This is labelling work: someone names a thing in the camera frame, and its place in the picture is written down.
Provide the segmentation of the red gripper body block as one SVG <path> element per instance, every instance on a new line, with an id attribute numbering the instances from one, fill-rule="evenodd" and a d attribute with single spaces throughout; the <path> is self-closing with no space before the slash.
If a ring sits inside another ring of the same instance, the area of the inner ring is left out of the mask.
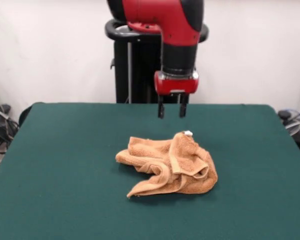
<path id="1" fill-rule="evenodd" d="M 168 76 L 160 70 L 154 74 L 155 91 L 160 96 L 174 93 L 194 94 L 198 89 L 198 85 L 199 73 L 197 71 L 186 77 Z"/>

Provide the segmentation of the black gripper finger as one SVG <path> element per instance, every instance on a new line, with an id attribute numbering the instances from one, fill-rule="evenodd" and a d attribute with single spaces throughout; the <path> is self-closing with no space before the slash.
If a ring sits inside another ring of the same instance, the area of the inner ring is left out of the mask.
<path id="1" fill-rule="evenodd" d="M 164 96 L 158 95 L 158 117 L 160 119 L 164 118 L 165 108 L 164 108 Z"/>
<path id="2" fill-rule="evenodd" d="M 179 103 L 180 103 L 179 117 L 184 118 L 186 116 L 186 111 L 187 111 L 188 94 L 181 93 L 179 95 Z"/>

